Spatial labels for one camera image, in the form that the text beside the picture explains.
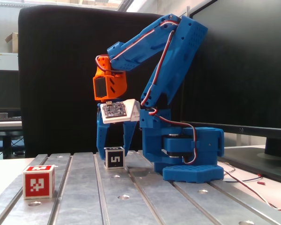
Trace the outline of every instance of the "black office chair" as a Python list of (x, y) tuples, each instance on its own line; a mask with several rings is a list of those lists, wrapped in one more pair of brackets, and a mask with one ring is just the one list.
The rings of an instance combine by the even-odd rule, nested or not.
[[(95, 57), (159, 17), (64, 6), (21, 9), (19, 71), (26, 157), (96, 151)], [(123, 99), (140, 99), (160, 56), (127, 73)], [(106, 146), (122, 145), (122, 130), (121, 125), (112, 126)], [(138, 128), (132, 149), (141, 149)]]

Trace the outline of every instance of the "blue hexagonal base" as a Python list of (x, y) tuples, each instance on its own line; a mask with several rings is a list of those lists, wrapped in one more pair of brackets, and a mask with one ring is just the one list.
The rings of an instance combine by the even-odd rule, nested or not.
[(175, 165), (163, 169), (163, 179), (190, 183), (206, 183), (224, 178), (224, 169), (218, 165)]

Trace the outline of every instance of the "red wire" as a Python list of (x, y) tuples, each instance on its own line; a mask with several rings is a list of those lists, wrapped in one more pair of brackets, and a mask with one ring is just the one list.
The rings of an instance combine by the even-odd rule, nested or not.
[(182, 122), (175, 122), (175, 121), (171, 121), (171, 120), (167, 120), (166, 118), (162, 117), (162, 116), (159, 116), (159, 115), (156, 115), (158, 110), (155, 109), (155, 108), (152, 108), (154, 109), (154, 112), (149, 112), (149, 115), (151, 116), (156, 116), (158, 117), (159, 119), (161, 119), (162, 121), (164, 122), (167, 122), (167, 123), (170, 123), (170, 124), (174, 124), (174, 125), (180, 125), (180, 126), (189, 126), (189, 127), (192, 127), (193, 128), (193, 141), (195, 143), (195, 146), (194, 146), (194, 158), (191, 162), (185, 162), (185, 164), (188, 164), (188, 165), (191, 165), (195, 162), (195, 160), (197, 159), (197, 131), (196, 131), (196, 128), (189, 124), (189, 123), (182, 123)]
[(98, 55), (98, 56), (96, 56), (95, 62), (96, 62), (97, 66), (99, 67), (100, 70), (102, 70), (103, 72), (111, 72), (111, 73), (113, 73), (113, 74), (122, 74), (122, 73), (124, 73), (124, 71), (122, 71), (122, 70), (108, 70), (108, 69), (104, 69), (104, 68), (99, 64), (99, 62), (98, 62), (98, 58), (99, 58), (100, 56), (108, 56), (108, 55), (107, 55), (107, 54), (103, 54), (103, 55)]
[[(167, 53), (167, 51), (168, 51), (168, 48), (169, 48), (169, 46), (170, 46), (170, 42), (171, 42), (171, 40), (172, 40), (173, 34), (174, 34), (174, 31), (172, 30), (172, 31), (170, 32), (168, 41), (167, 41), (167, 43), (166, 43), (166, 45), (165, 45), (163, 54), (162, 54), (162, 56), (161, 56), (161, 58), (160, 58), (160, 61), (159, 61), (159, 63), (158, 63), (158, 66), (157, 66), (157, 69), (156, 69), (156, 72), (155, 72), (155, 76), (154, 76), (154, 79), (153, 79), (153, 81), (152, 81), (152, 85), (155, 84), (156, 81), (157, 81), (160, 68), (161, 68), (161, 66), (162, 66), (162, 64), (163, 64), (164, 57), (165, 57), (165, 55), (166, 55), (166, 53)], [(145, 102), (148, 100), (148, 98), (149, 98), (149, 96), (150, 96), (150, 93), (151, 93), (152, 85), (151, 85), (150, 88), (148, 89), (148, 92), (147, 92), (147, 94), (146, 94), (144, 100), (142, 100), (142, 102), (141, 102), (141, 105), (144, 105)]]
[(238, 178), (234, 177), (233, 175), (231, 175), (229, 172), (225, 171), (226, 174), (228, 174), (230, 177), (232, 177), (233, 179), (237, 180), (240, 184), (244, 185), (246, 188), (248, 188), (249, 190), (251, 190), (252, 192), (254, 192), (259, 198), (261, 198), (265, 203), (268, 203), (270, 206), (274, 207), (271, 203), (267, 202), (259, 193), (257, 193), (255, 190), (253, 190), (251, 187), (249, 187), (248, 185), (246, 185), (244, 182), (242, 182), (241, 180), (239, 180)]
[[(160, 23), (158, 26), (163, 26), (166, 23), (174, 23), (175, 25), (178, 25), (179, 23), (174, 21), (174, 20), (165, 20), (162, 23)], [(124, 53), (126, 50), (128, 50), (130, 47), (132, 47), (133, 45), (135, 45), (136, 43), (138, 43), (140, 40), (142, 40), (146, 35), (153, 33), (154, 29), (156, 28), (154, 27), (153, 29), (151, 29), (150, 31), (148, 31), (147, 33), (143, 34), (142, 36), (140, 36), (137, 40), (135, 40), (133, 43), (131, 43), (128, 47), (126, 47), (125, 49), (123, 49), (121, 52), (119, 52), (115, 57), (113, 57), (112, 59), (115, 60), (118, 56), (120, 56), (122, 53)]]

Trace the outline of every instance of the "computer monitor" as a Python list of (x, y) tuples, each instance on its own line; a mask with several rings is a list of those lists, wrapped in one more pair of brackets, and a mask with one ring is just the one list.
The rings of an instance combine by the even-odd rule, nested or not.
[(0, 111), (19, 110), (19, 71), (0, 70)]
[(183, 87), (181, 120), (266, 137), (219, 160), (281, 182), (281, 0), (213, 0), (190, 12), (208, 27)]

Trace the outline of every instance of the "monitor stand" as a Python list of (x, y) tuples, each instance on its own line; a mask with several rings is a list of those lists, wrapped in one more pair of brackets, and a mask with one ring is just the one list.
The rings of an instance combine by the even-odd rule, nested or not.
[(225, 149), (219, 161), (281, 182), (281, 140), (267, 138), (266, 149), (244, 147)]

